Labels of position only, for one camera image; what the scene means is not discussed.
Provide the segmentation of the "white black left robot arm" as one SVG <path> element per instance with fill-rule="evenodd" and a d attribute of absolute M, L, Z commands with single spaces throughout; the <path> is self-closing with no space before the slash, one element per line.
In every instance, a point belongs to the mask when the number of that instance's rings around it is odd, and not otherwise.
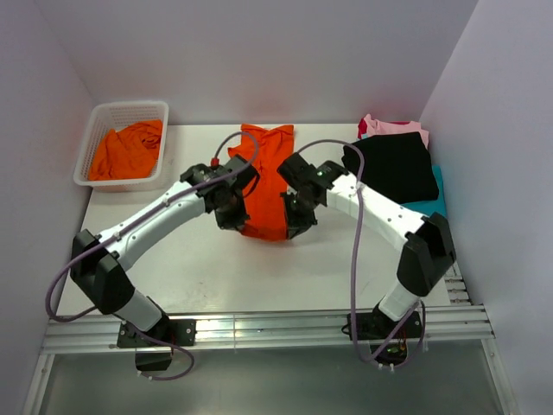
<path fill-rule="evenodd" d="M 258 178 L 253 165 L 241 156 L 224 165 L 190 167 L 129 219 L 97 235 L 87 229 L 79 232 L 73 238 L 71 279 L 96 310 L 127 322 L 147 344 L 173 340 L 167 314 L 135 287 L 128 270 L 176 228 L 203 214 L 214 214 L 222 229 L 240 229 L 248 218 L 244 191 Z"/>

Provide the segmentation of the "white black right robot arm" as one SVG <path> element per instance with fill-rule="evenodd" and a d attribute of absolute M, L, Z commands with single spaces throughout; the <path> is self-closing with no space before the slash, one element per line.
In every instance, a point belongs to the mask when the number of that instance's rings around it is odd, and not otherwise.
<path fill-rule="evenodd" d="M 372 339 L 394 336 L 456 261 L 448 220 L 397 204 L 332 161 L 315 167 L 294 153 L 277 172 L 291 189 L 282 195 L 288 239 L 316 225 L 315 209 L 323 206 L 357 218 L 399 251 L 396 280 L 373 308 L 366 331 Z"/>

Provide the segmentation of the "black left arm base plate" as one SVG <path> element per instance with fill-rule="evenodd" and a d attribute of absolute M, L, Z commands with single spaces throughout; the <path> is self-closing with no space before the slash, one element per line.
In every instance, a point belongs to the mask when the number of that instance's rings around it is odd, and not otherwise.
<path fill-rule="evenodd" d="M 194 345 L 196 334 L 196 321 L 194 319 L 170 320 L 168 333 L 162 337 L 162 342 L 170 343 L 181 347 Z M 118 348 L 148 348 L 160 347 L 161 344 L 142 338 L 127 323 L 122 322 L 119 328 L 117 347 Z"/>

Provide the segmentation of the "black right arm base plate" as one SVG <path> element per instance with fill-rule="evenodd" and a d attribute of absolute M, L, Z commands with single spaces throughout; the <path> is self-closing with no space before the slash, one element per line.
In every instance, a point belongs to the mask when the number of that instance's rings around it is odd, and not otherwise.
<path fill-rule="evenodd" d="M 359 341 L 384 340 L 396 328 L 397 322 L 376 312 L 360 312 L 356 314 L 357 337 Z M 415 311 L 401 325 L 394 339 L 419 338 L 423 332 L 422 319 Z"/>

